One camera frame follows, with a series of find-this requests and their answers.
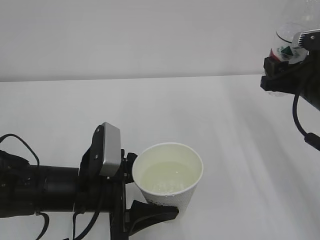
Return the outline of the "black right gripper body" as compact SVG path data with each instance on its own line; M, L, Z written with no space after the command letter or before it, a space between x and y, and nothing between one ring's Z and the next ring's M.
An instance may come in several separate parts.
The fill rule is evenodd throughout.
M320 94L320 52L310 51L303 61L290 64L287 69L277 75L261 77L260 87L265 91L295 94L298 87L305 83L303 95Z

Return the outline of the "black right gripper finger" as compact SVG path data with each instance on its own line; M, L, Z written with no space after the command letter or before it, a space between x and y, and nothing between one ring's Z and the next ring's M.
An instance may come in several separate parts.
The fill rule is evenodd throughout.
M288 62L280 61L273 56L268 56L264 59L263 68L266 75L277 75L288 68Z

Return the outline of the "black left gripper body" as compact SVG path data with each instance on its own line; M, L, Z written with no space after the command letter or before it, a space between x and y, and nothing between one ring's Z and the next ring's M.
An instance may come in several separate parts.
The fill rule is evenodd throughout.
M114 177L107 179L105 202L102 212L109 213L109 230L111 240L127 240L125 230L125 212L127 210L126 182L124 175L124 161L127 157L125 150L121 150L121 164Z

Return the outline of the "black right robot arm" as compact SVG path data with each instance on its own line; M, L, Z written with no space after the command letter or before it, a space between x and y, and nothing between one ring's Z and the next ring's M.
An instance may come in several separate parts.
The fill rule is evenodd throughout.
M261 77L260 87L267 92L296 94L303 81L307 81L300 93L308 103L320 109L320 52L310 51L298 63L278 61L269 56L264 59L265 75Z

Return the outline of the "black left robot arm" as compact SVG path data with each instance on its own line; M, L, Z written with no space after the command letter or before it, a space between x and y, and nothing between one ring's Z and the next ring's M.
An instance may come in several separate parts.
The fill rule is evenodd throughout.
M90 147L79 167L32 165L23 157L0 153L0 216L42 216L44 235L50 212L71 212L73 218L84 213L93 216L75 240L83 239L100 213L108 213L110 237L127 240L152 225L174 220L175 206L149 204L134 200L126 207L126 185L133 180L137 155L125 153L121 132L104 122L95 129Z

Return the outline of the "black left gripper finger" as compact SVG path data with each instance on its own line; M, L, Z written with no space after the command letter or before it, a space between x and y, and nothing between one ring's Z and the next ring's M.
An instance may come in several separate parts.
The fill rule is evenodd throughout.
M137 154L133 152L128 152L124 160L124 179L126 184L133 183L133 164L138 157Z
M124 214L125 230L130 237L150 226L175 220L178 214L179 209L175 206L148 204L134 200L131 208Z

